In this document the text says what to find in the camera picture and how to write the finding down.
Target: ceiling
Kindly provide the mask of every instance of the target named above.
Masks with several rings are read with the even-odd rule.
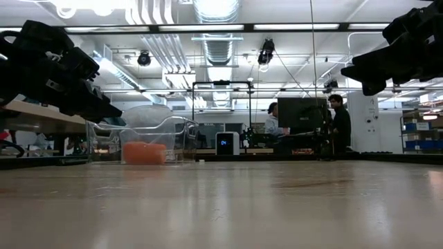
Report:
[[[422,8],[429,2],[418,0],[313,0],[312,12],[314,22],[344,22],[344,21],[376,21],[390,22],[395,17],[403,15],[411,8]],[[195,14],[192,4],[172,5],[172,16],[177,24],[195,24]],[[99,17],[92,10],[79,10],[70,19],[60,19],[51,3],[31,3],[19,0],[0,0],[0,25],[20,26],[25,20],[33,19],[50,25],[58,26],[85,26],[85,25],[127,25],[124,10],[115,10],[107,17]],[[271,23],[271,22],[310,22],[311,6],[308,0],[242,0],[240,8],[240,23]],[[180,34],[181,45],[191,67],[196,71],[197,79],[204,80],[206,69],[204,65],[201,42],[192,41],[198,34]],[[298,87],[293,78],[301,87],[314,87],[313,82],[318,80],[320,86],[329,77],[320,78],[325,72],[336,66],[330,77],[338,80],[339,86],[345,86],[345,78],[340,75],[339,69],[343,64],[334,62],[346,61],[348,55],[360,55],[385,45],[381,34],[355,34],[350,39],[349,33],[244,33],[238,34],[242,41],[234,46],[235,64],[233,80],[254,78],[256,88],[292,88]],[[255,55],[265,38],[270,37],[275,43],[276,53],[269,64],[266,73],[258,71],[246,61],[243,54]],[[138,35],[85,35],[72,37],[82,43],[91,40],[96,44],[106,44],[113,52],[113,60],[121,65],[130,75],[133,75],[142,86],[149,89],[163,89],[162,68],[152,58],[150,66],[138,66],[136,59],[141,50],[147,48]],[[101,77],[96,84],[102,89],[127,89],[118,78],[105,69],[101,69]],[[408,86],[424,86],[424,84],[409,84]],[[417,97],[423,91],[415,91],[402,97]],[[256,98],[274,98],[275,93],[256,93]],[[280,93],[280,95],[297,95],[302,93]],[[201,94],[210,99],[210,94]],[[383,97],[393,96],[390,92],[383,92]],[[245,93],[232,93],[233,98],[247,98]],[[181,100],[177,94],[169,101]],[[143,96],[129,96],[113,94],[113,101],[146,101]]]

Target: orange object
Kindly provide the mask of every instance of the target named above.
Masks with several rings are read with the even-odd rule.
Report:
[[[123,145],[123,160],[130,165],[162,165],[166,161],[166,146],[127,142]]]

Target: security camera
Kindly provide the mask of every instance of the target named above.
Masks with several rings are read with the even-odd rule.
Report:
[[[149,51],[141,51],[140,56],[138,56],[137,62],[140,66],[149,66],[151,64]]]

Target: table surface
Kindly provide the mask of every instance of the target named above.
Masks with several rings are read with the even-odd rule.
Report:
[[[441,248],[443,169],[337,162],[0,174],[0,248]]]
[[[36,104],[13,100],[4,109],[18,111],[17,118],[5,119],[4,128],[44,133],[85,133],[85,121],[80,116],[68,116]]]

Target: ventilation duct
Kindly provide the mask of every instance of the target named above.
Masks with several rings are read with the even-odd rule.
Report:
[[[239,13],[239,0],[194,0],[197,21],[201,24],[235,23]],[[233,34],[203,34],[203,38],[225,39]],[[223,67],[233,64],[233,41],[202,41],[205,60],[208,67],[209,80],[230,80],[232,68]],[[229,93],[213,93],[215,105],[218,107],[229,104]]]

